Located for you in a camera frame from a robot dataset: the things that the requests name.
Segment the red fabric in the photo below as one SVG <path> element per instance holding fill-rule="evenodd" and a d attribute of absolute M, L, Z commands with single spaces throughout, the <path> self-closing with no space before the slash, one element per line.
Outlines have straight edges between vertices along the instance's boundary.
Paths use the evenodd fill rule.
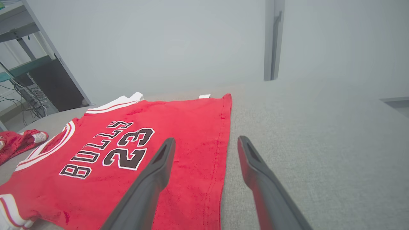
<path fill-rule="evenodd" d="M 4 131 L 0 133 L 0 141 L 4 142 L 4 147 L 0 150 L 0 165 L 4 164 L 9 159 L 17 156 L 20 153 L 34 148 L 41 143 L 34 143 L 33 134 L 40 133 L 36 129 L 26 130 L 23 135 L 13 131 Z"/>
<path fill-rule="evenodd" d="M 153 229 L 220 229 L 230 112 L 227 94 L 221 99 L 140 101 L 106 113 L 86 113 L 21 162 L 0 186 L 0 197 L 11 194 L 25 220 L 41 218 L 66 230 L 99 229 L 164 140 L 173 137 L 174 163 Z M 110 127 L 118 122 L 132 124 Z M 118 148 L 128 153 L 112 155 Z M 94 162 L 75 160 L 94 160 L 96 155 Z"/>

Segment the white tag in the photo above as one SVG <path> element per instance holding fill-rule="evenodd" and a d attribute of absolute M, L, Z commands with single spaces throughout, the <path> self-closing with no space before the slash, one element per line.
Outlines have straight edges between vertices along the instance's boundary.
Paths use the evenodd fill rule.
<path fill-rule="evenodd" d="M 199 99 L 201 98 L 210 98 L 210 94 L 203 94 L 199 96 Z"/>

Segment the bulls jersey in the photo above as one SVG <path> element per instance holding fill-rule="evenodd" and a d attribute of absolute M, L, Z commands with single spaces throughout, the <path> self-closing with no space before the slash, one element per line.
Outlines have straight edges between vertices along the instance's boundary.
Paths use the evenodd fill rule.
<path fill-rule="evenodd" d="M 99 229 L 164 140 L 175 138 L 153 229 L 220 229 L 231 95 L 145 101 L 136 93 L 88 109 L 36 148 L 0 186 L 0 229 L 44 219 Z"/>

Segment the gray fabric surface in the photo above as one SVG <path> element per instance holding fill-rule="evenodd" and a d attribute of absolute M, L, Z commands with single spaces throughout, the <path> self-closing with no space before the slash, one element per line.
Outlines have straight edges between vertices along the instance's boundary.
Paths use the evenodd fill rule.
<path fill-rule="evenodd" d="M 222 229 L 259 229 L 252 193 L 241 176 L 239 135 L 251 139 L 315 230 L 407 229 L 409 119 L 360 92 L 333 80 L 279 79 L 145 98 L 170 101 L 232 94 Z M 26 129 L 53 136 L 85 110 L 50 115 Z M 27 155 L 0 167 L 0 184 Z M 38 221 L 33 229 L 60 228 Z"/>

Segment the white wall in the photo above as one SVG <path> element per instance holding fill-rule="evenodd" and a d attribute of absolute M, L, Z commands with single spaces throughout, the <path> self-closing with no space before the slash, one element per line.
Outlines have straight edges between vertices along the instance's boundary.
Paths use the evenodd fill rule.
<path fill-rule="evenodd" d="M 23 2 L 96 104 L 263 80 L 265 0 Z"/>
<path fill-rule="evenodd" d="M 286 0 L 279 81 L 338 78 L 409 96 L 409 1 Z"/>

